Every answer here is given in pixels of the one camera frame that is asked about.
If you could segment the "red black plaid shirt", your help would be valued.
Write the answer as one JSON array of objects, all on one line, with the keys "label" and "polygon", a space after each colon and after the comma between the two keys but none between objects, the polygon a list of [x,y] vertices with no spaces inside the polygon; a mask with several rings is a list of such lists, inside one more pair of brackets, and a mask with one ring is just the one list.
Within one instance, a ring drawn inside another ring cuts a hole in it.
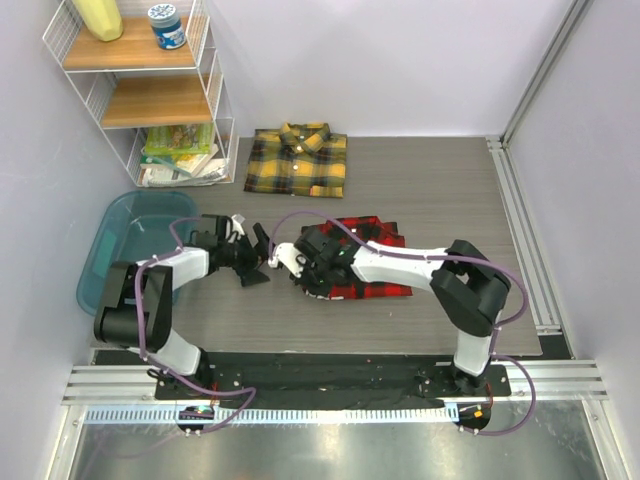
[{"label": "red black plaid shirt", "polygon": [[390,270],[393,255],[405,248],[405,238],[395,222],[383,222],[377,216],[347,217],[323,224],[304,226],[295,247],[310,259],[317,255],[331,257],[340,250],[355,253],[352,269],[354,287],[342,296],[325,300],[366,299],[374,297],[410,296],[411,287]]}]

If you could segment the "yellow plaid shirt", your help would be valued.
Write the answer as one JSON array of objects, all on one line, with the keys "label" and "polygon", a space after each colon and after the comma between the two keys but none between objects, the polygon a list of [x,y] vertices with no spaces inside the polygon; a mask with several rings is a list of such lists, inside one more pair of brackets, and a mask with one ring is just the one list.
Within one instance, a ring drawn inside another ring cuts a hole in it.
[{"label": "yellow plaid shirt", "polygon": [[244,190],[317,198],[342,198],[348,136],[327,123],[257,129],[247,163]]}]

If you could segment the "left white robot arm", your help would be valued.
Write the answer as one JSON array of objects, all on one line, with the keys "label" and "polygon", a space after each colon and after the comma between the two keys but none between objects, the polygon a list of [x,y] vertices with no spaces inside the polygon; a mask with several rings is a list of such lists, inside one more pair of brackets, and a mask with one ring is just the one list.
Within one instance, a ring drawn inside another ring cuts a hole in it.
[{"label": "left white robot arm", "polygon": [[269,281],[260,271],[269,247],[261,224],[253,225],[256,241],[252,242],[241,216],[205,218],[212,222],[211,230],[192,230],[168,253],[112,263],[94,319],[98,341],[178,375],[179,388],[193,399],[211,391],[213,374],[207,353],[173,328],[174,292],[223,268],[233,270],[243,287]]}]

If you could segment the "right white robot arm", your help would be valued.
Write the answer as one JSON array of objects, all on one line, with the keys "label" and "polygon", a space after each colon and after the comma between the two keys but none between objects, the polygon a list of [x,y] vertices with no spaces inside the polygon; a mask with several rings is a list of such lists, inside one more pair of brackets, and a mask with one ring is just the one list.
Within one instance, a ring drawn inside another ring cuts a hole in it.
[{"label": "right white robot arm", "polygon": [[488,267],[472,244],[456,240],[449,249],[420,250],[372,240],[341,242],[309,228],[278,251],[287,255],[293,279],[316,296],[327,297],[332,288],[349,282],[392,283],[432,293],[457,329],[454,388],[472,395],[486,385],[493,329],[511,283]]}]

